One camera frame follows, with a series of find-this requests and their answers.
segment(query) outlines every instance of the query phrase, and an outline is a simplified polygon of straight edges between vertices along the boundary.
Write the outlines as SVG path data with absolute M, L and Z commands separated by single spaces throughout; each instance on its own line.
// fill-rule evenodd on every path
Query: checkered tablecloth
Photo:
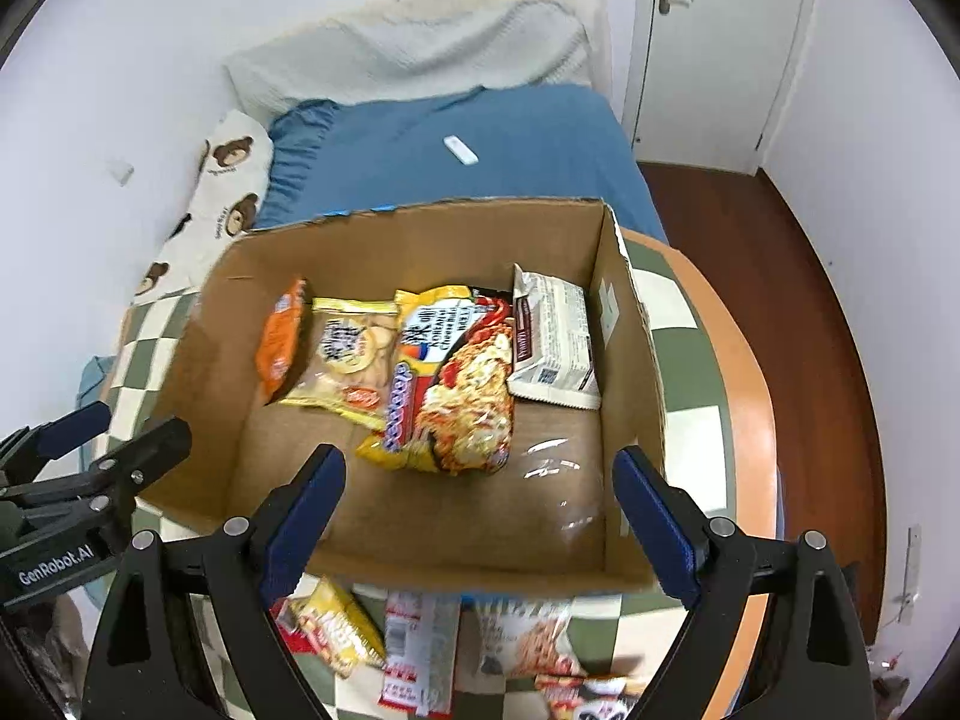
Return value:
M 736 518 L 733 434 L 723 378 L 703 324 L 675 274 L 659 252 L 626 242 L 637 293 L 650 317 L 666 405 L 666 476 L 685 488 L 708 514 Z M 113 410 L 109 432 L 94 446 L 102 455 L 136 435 L 150 416 L 157 391 L 198 295 L 173 293 L 131 309 L 121 351 L 107 395 Z M 189 531 L 148 506 L 134 514 L 134 529 L 151 528 L 164 541 Z M 626 528 L 626 520 L 621 523 Z M 310 589 L 304 578 L 300 594 Z M 354 586 L 373 621 L 383 625 L 382 590 Z M 205 651 L 211 671 L 233 717 L 253 717 L 229 664 L 209 600 L 197 599 Z M 577 598 L 573 601 L 570 640 L 592 674 L 633 675 L 648 680 L 656 673 L 685 613 L 661 591 Z M 504 680 L 476 672 L 478 632 L 472 611 L 465 610 L 458 649 L 455 720 L 538 720 L 546 706 L 531 680 Z M 400 718 L 402 712 L 377 706 L 381 675 L 362 668 L 343 680 L 314 656 L 296 656 L 302 672 L 341 720 Z

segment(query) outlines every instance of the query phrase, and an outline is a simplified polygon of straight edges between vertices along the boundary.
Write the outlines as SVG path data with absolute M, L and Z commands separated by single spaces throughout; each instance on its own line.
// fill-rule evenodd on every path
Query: orange border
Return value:
M 767 383 L 746 338 L 707 279 L 678 250 L 656 239 L 622 229 L 628 241 L 664 255 L 690 296 L 709 335 L 727 390 L 736 469 L 736 521 L 752 536 L 776 536 L 776 431 Z M 704 720 L 727 716 L 750 666 L 760 635 L 766 596 L 752 596 L 733 642 L 730 658 Z

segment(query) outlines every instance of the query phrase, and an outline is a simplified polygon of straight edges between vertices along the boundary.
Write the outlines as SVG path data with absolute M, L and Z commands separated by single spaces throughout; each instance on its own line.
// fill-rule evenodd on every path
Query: door frame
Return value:
M 797 25 L 794 28 L 793 40 L 787 54 L 784 74 L 776 89 L 776 95 L 767 114 L 766 124 L 760 133 L 760 142 L 754 151 L 754 160 L 751 162 L 750 174 L 755 175 L 763 164 L 767 151 L 776 138 L 784 111 L 792 98 L 794 81 L 796 80 L 803 59 L 806 55 L 806 45 L 810 23 L 813 16 L 816 0 L 800 0 L 800 11 L 797 16 Z M 650 58 L 650 37 L 654 25 L 656 0 L 637 0 L 634 17 L 634 36 L 630 51 L 630 69 L 627 72 L 627 91 L 623 104 L 621 127 L 630 140 L 634 156 L 637 156 L 637 124 L 640 123 L 640 105 L 643 101 L 643 86 L 646 82 L 647 63 Z

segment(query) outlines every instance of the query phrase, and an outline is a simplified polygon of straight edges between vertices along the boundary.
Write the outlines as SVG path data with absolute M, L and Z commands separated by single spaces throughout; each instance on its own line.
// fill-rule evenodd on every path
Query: white snack package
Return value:
M 600 408 L 584 291 L 515 265 L 514 322 L 510 394 L 575 409 Z
M 380 705 L 418 717 L 450 717 L 459 628 L 459 598 L 390 593 Z
M 480 674 L 503 675 L 510 680 L 586 673 L 566 634 L 570 601 L 489 601 L 478 602 L 476 609 Z

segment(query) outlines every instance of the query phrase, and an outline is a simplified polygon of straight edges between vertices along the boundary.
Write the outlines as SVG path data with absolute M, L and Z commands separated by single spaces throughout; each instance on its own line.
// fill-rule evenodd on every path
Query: wall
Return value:
M 817 0 L 765 169 L 826 267 L 877 412 L 888 506 L 881 625 L 923 527 L 910 626 L 880 633 L 912 700 L 960 626 L 960 79 L 907 0 Z
M 366 0 L 48 0 L 0 71 L 0 435 L 69 410 L 232 107 L 229 52 Z M 621 113 L 635 0 L 608 0 Z M 121 188 L 111 160 L 136 169 Z

